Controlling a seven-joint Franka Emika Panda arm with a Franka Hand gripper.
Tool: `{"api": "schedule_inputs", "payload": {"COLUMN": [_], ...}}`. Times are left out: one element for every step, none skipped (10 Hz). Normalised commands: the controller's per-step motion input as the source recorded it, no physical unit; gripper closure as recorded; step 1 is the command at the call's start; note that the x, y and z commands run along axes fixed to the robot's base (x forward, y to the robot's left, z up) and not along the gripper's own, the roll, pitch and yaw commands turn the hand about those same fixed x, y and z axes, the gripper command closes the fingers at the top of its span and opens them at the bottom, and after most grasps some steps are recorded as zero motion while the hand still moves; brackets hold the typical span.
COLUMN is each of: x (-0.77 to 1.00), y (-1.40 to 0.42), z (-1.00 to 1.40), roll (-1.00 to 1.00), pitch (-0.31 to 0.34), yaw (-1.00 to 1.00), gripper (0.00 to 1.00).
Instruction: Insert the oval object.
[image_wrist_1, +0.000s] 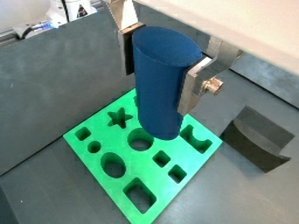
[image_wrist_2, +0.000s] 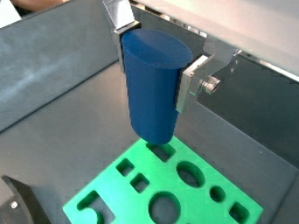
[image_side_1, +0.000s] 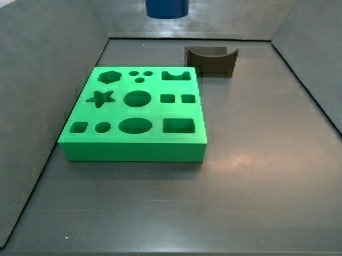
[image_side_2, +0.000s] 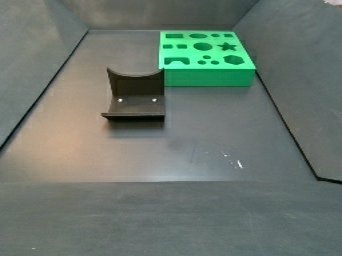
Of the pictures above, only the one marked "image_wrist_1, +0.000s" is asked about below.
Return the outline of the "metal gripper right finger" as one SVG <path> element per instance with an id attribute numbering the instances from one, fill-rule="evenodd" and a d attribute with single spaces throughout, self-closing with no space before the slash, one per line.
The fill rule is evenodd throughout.
<path id="1" fill-rule="evenodd" d="M 183 116 L 191 112 L 207 92 L 212 95 L 220 92 L 223 81 L 216 76 L 229 69 L 241 51 L 228 42 L 211 37 L 207 54 L 184 73 L 177 103 L 177 112 Z"/>

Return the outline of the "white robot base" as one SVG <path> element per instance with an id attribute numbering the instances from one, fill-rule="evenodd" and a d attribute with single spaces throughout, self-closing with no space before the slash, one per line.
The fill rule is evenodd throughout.
<path id="1" fill-rule="evenodd" d="M 96 12 L 89 0 L 51 0 L 45 15 L 49 18 L 51 27 L 57 28 Z"/>

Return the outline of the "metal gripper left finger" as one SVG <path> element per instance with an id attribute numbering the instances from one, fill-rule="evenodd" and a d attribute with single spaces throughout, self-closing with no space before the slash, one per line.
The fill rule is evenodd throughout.
<path id="1" fill-rule="evenodd" d="M 105 2 L 117 28 L 121 70 L 124 75 L 129 75 L 135 72 L 132 36 L 145 25 L 137 20 L 133 0 L 105 0 Z"/>

